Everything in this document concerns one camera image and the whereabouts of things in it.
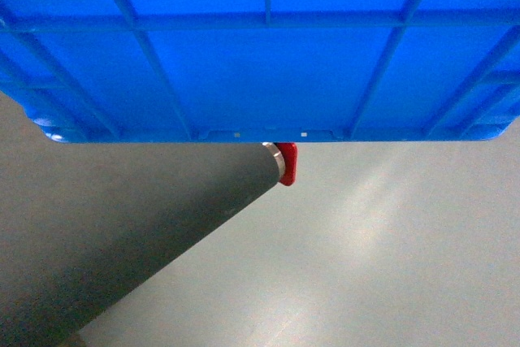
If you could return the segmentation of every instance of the metal ring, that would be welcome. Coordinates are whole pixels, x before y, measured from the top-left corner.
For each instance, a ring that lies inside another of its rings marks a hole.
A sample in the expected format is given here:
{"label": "metal ring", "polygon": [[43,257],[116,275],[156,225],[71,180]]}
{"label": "metal ring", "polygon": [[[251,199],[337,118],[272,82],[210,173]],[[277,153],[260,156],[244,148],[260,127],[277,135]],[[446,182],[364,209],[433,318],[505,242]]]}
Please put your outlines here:
{"label": "metal ring", "polygon": [[273,158],[275,158],[276,164],[278,165],[279,178],[281,179],[281,177],[284,176],[285,173],[284,156],[274,143],[263,142],[262,145],[265,146],[269,150],[269,152],[271,152]]}

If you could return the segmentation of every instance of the crate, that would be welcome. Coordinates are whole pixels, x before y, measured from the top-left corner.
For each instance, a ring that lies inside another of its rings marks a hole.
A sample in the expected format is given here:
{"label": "crate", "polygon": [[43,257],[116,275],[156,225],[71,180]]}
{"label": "crate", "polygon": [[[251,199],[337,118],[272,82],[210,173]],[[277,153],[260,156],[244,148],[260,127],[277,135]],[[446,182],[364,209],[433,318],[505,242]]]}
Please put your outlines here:
{"label": "crate", "polygon": [[456,141],[520,115],[520,0],[0,0],[62,142]]}

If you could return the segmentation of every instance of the red plastic part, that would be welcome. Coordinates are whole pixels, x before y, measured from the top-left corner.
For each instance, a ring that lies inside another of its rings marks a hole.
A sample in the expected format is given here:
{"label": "red plastic part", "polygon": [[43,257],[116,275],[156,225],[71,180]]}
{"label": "red plastic part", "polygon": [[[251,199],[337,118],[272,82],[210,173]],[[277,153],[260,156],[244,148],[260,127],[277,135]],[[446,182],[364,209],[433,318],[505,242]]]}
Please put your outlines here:
{"label": "red plastic part", "polygon": [[279,151],[284,156],[285,173],[279,182],[286,186],[290,186],[296,181],[296,165],[298,160],[298,148],[293,142],[277,142],[275,143]]}

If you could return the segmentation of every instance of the floor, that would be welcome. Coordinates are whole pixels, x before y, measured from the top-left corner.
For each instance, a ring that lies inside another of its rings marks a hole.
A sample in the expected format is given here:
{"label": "floor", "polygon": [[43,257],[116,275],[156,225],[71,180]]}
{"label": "floor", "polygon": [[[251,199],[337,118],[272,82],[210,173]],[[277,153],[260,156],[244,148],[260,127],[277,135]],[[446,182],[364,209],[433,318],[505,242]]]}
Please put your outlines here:
{"label": "floor", "polygon": [[[56,144],[5,96],[0,137],[0,216],[162,164],[169,147]],[[488,142],[299,147],[293,187],[95,319],[86,344],[518,344],[520,122]]]}

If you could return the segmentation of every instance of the grid structure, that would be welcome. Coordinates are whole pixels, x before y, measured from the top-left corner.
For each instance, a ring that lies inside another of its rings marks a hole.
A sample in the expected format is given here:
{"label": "grid structure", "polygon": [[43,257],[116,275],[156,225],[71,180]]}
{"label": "grid structure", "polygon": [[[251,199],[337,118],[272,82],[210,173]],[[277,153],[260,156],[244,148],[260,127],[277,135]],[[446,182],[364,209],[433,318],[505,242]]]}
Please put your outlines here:
{"label": "grid structure", "polygon": [[472,72],[460,83],[454,95],[447,97],[444,104],[431,115],[420,129],[418,139],[428,140],[441,126],[443,120],[471,93],[478,84],[500,85],[496,92],[486,99],[477,110],[471,111],[458,126],[457,135],[464,136],[486,114],[502,102],[517,102],[520,99],[520,72],[496,71],[495,66],[520,42],[520,10],[418,10],[422,0],[405,0],[399,11],[334,11],[334,12],[274,12],[272,0],[265,0],[263,13],[227,13],[206,15],[151,15],[141,16],[136,12],[130,0],[113,0],[118,7],[119,16],[83,16],[70,18],[27,20],[15,18],[5,5],[0,4],[1,33],[11,34],[25,46],[53,75],[52,79],[34,79],[28,76],[8,53],[0,51],[0,68],[11,78],[8,84],[0,85],[9,89],[10,85],[24,90],[40,106],[47,107],[59,117],[65,128],[74,128],[89,140],[89,130],[81,128],[74,113],[67,112],[46,93],[49,89],[67,89],[73,92],[83,107],[89,111],[111,134],[113,141],[121,139],[125,130],[108,113],[103,112],[85,93],[85,90],[73,75],[45,48],[35,37],[37,33],[73,33],[73,32],[131,32],[148,61],[155,77],[163,87],[171,109],[175,112],[186,141],[200,139],[193,121],[187,116],[176,93],[176,86],[171,82],[156,49],[150,41],[148,32],[186,29],[241,29],[241,28],[351,28],[385,27],[391,28],[383,50],[379,55],[368,84],[363,89],[362,97],[354,111],[353,118],[344,124],[341,140],[357,140],[361,131],[366,109],[377,94],[380,81],[387,71],[394,53],[399,47],[407,28],[438,26],[471,25],[507,25],[509,29],[503,37],[479,60]]}

